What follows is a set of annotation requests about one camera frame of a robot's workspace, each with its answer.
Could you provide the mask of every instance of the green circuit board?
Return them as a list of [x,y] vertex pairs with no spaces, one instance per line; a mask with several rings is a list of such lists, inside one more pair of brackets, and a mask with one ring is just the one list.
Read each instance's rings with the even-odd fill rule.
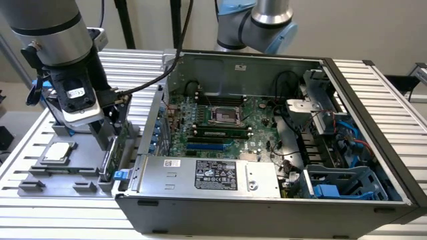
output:
[[[185,97],[183,95],[171,96],[170,106],[179,110],[171,112],[174,114],[170,114],[169,119],[171,124],[170,156],[240,159],[242,154],[253,154],[252,156],[254,157],[257,153],[258,161],[270,162],[272,152],[268,148],[268,142],[274,146],[280,141],[280,134],[278,129],[273,127],[274,106],[269,105],[269,101],[272,101],[270,98],[249,96],[241,106],[201,105],[190,97]],[[248,139],[222,137],[221,140],[228,146],[224,150],[187,149],[189,139],[195,136],[193,130],[194,124],[198,123],[198,125],[209,126],[213,113],[218,109],[222,111],[237,110],[240,112],[240,124],[234,126],[252,128],[252,135],[248,136],[248,132],[245,131],[242,136],[248,136]],[[240,130],[226,129],[222,133],[225,135],[241,135]]]

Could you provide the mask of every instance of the aluminum extrusion table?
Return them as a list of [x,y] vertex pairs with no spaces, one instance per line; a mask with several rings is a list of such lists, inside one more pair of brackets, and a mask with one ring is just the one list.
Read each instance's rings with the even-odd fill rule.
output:
[[[106,49],[99,56],[113,87],[130,89],[163,73],[163,51]],[[336,60],[336,63],[427,193],[426,120],[376,66],[353,60]],[[129,120],[141,127],[141,133],[154,95],[155,87],[134,94]],[[29,169],[54,136],[53,122],[46,110],[0,167],[0,239],[190,239],[139,234],[114,199],[25,198],[18,195],[21,181],[27,178]],[[193,239],[230,238],[195,236]],[[427,216],[408,225],[385,225],[361,239],[426,240]]]

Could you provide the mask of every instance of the white wall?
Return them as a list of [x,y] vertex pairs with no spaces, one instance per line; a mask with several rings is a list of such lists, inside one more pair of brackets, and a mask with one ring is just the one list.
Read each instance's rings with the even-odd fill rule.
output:
[[[182,0],[185,24],[190,0]],[[87,26],[101,19],[102,0],[77,0]],[[127,0],[137,47],[147,50],[173,48],[170,0]],[[426,0],[292,0],[300,33],[289,55],[373,60],[386,74],[406,74],[416,62],[427,62]],[[0,33],[17,56],[22,44],[0,17]],[[126,48],[114,0],[106,0],[109,48]],[[214,0],[195,0],[185,48],[213,50],[218,22]],[[3,71],[13,71],[2,65]],[[11,77],[2,74],[0,81]]]

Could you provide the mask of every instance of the white sticker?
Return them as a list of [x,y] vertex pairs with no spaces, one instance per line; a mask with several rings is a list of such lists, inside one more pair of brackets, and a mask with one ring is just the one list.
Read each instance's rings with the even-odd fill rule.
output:
[[182,160],[165,160],[163,167],[175,167],[179,168],[182,166]]
[[83,87],[81,87],[81,88],[77,88],[74,90],[70,90],[67,92],[67,97],[70,99],[75,99],[75,98],[82,97],[85,94],[86,94],[86,89]]
[[246,71],[248,70],[248,65],[236,65],[234,66],[234,70],[237,70],[237,71]]
[[205,135],[214,135],[214,136],[226,136],[225,132],[211,132],[211,131],[206,131]]

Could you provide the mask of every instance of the warning label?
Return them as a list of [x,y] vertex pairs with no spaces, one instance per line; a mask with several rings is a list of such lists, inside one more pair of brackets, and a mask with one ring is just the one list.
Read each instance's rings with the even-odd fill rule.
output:
[[195,163],[194,186],[197,189],[237,191],[237,162],[198,160]]

